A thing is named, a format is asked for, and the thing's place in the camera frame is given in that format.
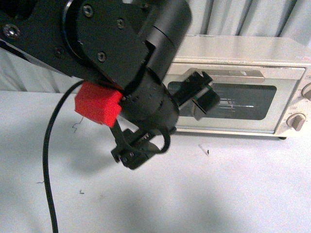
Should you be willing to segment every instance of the red sponge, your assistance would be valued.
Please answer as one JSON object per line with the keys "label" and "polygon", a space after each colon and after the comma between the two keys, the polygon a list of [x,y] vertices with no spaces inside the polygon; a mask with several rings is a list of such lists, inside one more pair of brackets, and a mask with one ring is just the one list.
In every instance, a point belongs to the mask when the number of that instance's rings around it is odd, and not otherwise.
{"label": "red sponge", "polygon": [[84,82],[75,97],[75,111],[99,124],[113,127],[121,112],[122,94],[107,87]]}

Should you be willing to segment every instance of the screw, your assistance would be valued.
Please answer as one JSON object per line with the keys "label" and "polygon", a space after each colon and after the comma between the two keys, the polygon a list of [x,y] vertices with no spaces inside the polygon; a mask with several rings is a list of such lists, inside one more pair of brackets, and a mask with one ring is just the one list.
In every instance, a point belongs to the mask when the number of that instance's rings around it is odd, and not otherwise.
{"label": "screw", "polygon": [[13,24],[6,24],[3,27],[3,33],[6,37],[10,39],[18,39],[20,37],[20,30],[18,29],[17,26]]}
{"label": "screw", "polygon": [[94,15],[93,7],[91,5],[85,5],[83,7],[83,13],[86,17],[92,18]]}
{"label": "screw", "polygon": [[55,55],[57,58],[61,58],[62,55],[63,55],[64,53],[65,53],[64,47],[62,47],[62,46],[57,46],[57,47],[55,47],[54,55]]}
{"label": "screw", "polygon": [[102,63],[105,62],[106,61],[106,54],[104,52],[99,52],[97,54],[97,59],[98,59],[98,61],[100,61]]}
{"label": "screw", "polygon": [[140,8],[141,8],[142,10],[146,10],[146,9],[149,8],[149,4],[143,3],[142,5],[140,5]]}
{"label": "screw", "polygon": [[119,19],[117,20],[117,27],[118,27],[119,29],[121,29],[121,30],[124,29],[124,27],[125,27],[125,22],[124,22],[124,19],[123,19],[123,18],[119,18]]}

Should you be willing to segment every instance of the white table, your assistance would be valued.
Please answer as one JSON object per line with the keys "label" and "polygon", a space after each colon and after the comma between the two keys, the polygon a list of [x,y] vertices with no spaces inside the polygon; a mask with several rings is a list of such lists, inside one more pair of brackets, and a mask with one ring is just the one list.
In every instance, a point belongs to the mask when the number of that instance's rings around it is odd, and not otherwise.
{"label": "white table", "polygon": [[[52,232],[39,182],[43,137],[60,98],[0,92],[2,233]],[[71,96],[50,142],[61,233],[311,232],[311,136],[178,133],[169,152],[131,171],[112,158],[107,127],[84,119],[74,132],[81,116],[73,109]]]}

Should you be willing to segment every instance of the black wire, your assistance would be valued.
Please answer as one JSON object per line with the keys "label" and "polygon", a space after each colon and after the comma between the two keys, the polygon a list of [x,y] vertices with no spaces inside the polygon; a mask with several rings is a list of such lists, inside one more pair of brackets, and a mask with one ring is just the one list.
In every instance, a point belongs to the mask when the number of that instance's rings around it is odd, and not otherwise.
{"label": "black wire", "polygon": [[76,89],[78,86],[80,86],[84,81],[79,81],[76,84],[74,84],[71,88],[66,91],[66,93],[62,96],[60,101],[58,102],[57,106],[54,109],[54,112],[52,113],[51,119],[49,121],[47,130],[45,131],[44,136],[44,142],[43,142],[43,155],[42,155],[42,165],[43,165],[43,178],[44,178],[44,186],[45,186],[45,192],[47,195],[49,210],[50,210],[50,216],[51,216],[51,222],[52,222],[52,229],[53,233],[58,233],[58,226],[57,226],[57,218],[56,218],[56,212],[54,207],[54,201],[52,197],[52,190],[51,190],[51,183],[50,183],[50,175],[49,175],[49,142],[50,142],[50,136],[52,132],[53,124],[56,120],[56,117],[63,106],[65,100],[69,96],[71,92],[73,92],[74,89]]}

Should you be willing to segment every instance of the toaster oven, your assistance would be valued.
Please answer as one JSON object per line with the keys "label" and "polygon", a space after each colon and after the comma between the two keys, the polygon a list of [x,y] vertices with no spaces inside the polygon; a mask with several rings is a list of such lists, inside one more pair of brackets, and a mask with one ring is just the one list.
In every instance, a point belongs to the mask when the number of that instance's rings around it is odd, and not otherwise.
{"label": "toaster oven", "polygon": [[164,84],[173,94],[194,71],[213,79],[221,100],[203,117],[188,103],[178,131],[280,138],[310,133],[311,50],[294,40],[188,35]]}

